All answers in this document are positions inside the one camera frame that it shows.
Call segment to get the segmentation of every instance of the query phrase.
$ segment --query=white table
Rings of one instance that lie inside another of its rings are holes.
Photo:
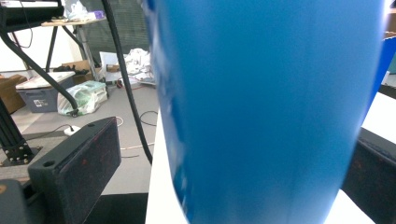
[[[396,100],[378,93],[362,127],[396,144]],[[161,114],[157,123],[146,214],[146,224],[157,223],[188,223],[172,186]],[[344,223],[374,222],[340,190],[325,224]]]

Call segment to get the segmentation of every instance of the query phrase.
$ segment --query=blue cylinder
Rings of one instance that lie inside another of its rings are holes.
[[[189,222],[323,222],[373,87],[384,2],[148,0],[144,9]]]

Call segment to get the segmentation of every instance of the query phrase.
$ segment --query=black cable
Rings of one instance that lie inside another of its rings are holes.
[[[145,114],[148,114],[148,113],[154,113],[154,114],[156,114],[156,115],[158,115],[158,113],[156,112],[156,111],[153,111],[153,110],[149,110],[149,111],[146,111],[146,112],[144,112],[143,114],[141,114],[140,115],[140,122],[142,122],[142,123],[144,123],[144,124],[147,124],[147,125],[149,125],[149,126],[157,126],[156,124],[152,124],[152,123],[148,123],[148,122],[145,122],[145,121],[143,121],[142,120],[142,117],[145,115]]]
[[[64,126],[69,126],[69,127],[70,127],[70,131],[72,131],[72,132],[74,131],[73,128],[72,128],[72,126],[71,126],[70,124],[64,124],[64,125],[61,125],[61,126],[59,126],[58,128],[56,128],[56,129],[54,129],[54,130],[52,130],[52,131],[50,131],[50,132],[48,132],[48,133],[44,133],[44,134],[41,134],[41,135],[39,135],[39,136],[37,136],[37,137],[33,137],[33,138],[25,139],[25,140],[26,140],[26,141],[30,141],[30,140],[33,140],[33,139],[37,139],[37,138],[44,137],[44,136],[46,136],[46,135],[49,135],[50,133],[56,132],[58,129],[60,129],[60,128],[64,127]]]
[[[116,46],[117,57],[119,59],[120,70],[122,75],[122,80],[128,96],[129,104],[134,115],[134,122],[136,123],[136,128],[139,133],[140,141],[142,142],[143,150],[145,151],[148,162],[152,164],[152,155],[149,151],[149,146],[146,141],[145,133],[143,132],[142,123],[140,122],[139,114],[137,112],[136,105],[134,103],[134,96],[132,94],[131,83],[129,82],[128,72],[126,71],[126,64],[122,53],[122,47],[120,42],[119,33],[117,30],[116,22],[114,20],[113,10],[111,9],[109,0],[102,0],[103,7],[107,16],[108,25],[110,27],[111,34],[113,36],[114,45]]]
[[[23,14],[25,15],[26,23],[27,23],[27,25],[29,26],[29,29],[30,29],[30,43],[29,43],[29,46],[28,46],[28,47],[22,46],[22,45],[20,45],[20,44],[18,44],[18,46],[19,46],[20,48],[23,48],[23,49],[29,49],[29,48],[32,46],[32,41],[33,41],[33,30],[32,30],[32,26],[31,26],[30,23],[29,23],[29,20],[27,19],[26,9],[24,8],[23,3],[22,3],[21,0],[20,0],[20,3],[21,3],[21,6],[22,6]]]

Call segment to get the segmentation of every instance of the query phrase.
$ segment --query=black foam block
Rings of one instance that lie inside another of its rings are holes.
[[[48,204],[47,223],[82,223],[119,165],[116,118],[84,126],[30,165],[32,186]]]

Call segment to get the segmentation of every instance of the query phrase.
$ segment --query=white wall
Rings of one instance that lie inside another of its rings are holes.
[[[29,49],[22,49],[39,66],[45,68],[50,49],[52,27],[36,27],[32,29],[33,40]],[[31,38],[29,29],[15,33],[22,46],[28,46]],[[22,60],[12,52],[3,41],[0,41],[0,72],[25,70]],[[61,66],[62,63],[70,63],[82,60],[78,45],[64,31],[58,28],[55,46],[52,54],[50,67]]]

